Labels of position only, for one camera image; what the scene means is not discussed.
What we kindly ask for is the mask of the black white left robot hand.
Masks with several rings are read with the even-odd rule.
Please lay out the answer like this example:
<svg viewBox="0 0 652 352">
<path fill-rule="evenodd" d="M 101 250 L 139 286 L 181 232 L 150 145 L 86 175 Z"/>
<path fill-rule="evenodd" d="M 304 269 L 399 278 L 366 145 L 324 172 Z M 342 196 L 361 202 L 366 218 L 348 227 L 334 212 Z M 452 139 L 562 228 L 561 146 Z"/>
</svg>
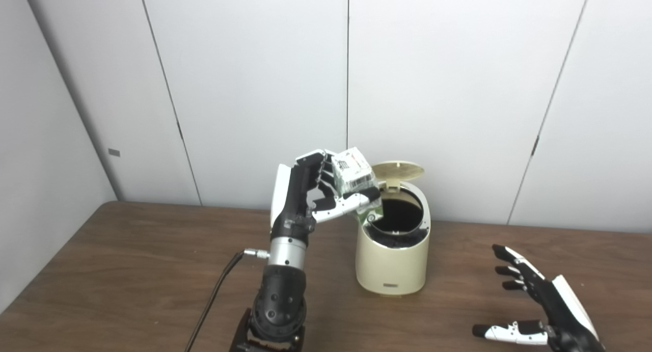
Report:
<svg viewBox="0 0 652 352">
<path fill-rule="evenodd" d="M 293 166 L 277 170 L 270 213 L 270 239 L 295 238 L 308 243 L 317 224 L 382 207 L 381 190 L 373 178 L 360 189 L 336 183 L 336 153 L 317 149 L 298 157 Z"/>
</svg>

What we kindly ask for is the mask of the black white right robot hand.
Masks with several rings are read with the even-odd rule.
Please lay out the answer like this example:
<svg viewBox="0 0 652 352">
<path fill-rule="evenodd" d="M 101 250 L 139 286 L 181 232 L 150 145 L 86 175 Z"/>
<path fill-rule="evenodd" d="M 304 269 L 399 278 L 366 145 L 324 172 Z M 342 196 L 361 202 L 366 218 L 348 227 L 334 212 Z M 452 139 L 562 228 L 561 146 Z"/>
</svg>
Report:
<svg viewBox="0 0 652 352">
<path fill-rule="evenodd" d="M 546 278 L 526 257 L 503 245 L 492 245 L 496 258 L 507 262 L 496 266 L 507 291 L 524 291 L 538 303 L 548 319 L 475 324 L 476 338 L 518 345 L 548 346 L 552 351 L 605 351 L 606 347 L 584 306 L 563 275 Z"/>
</svg>

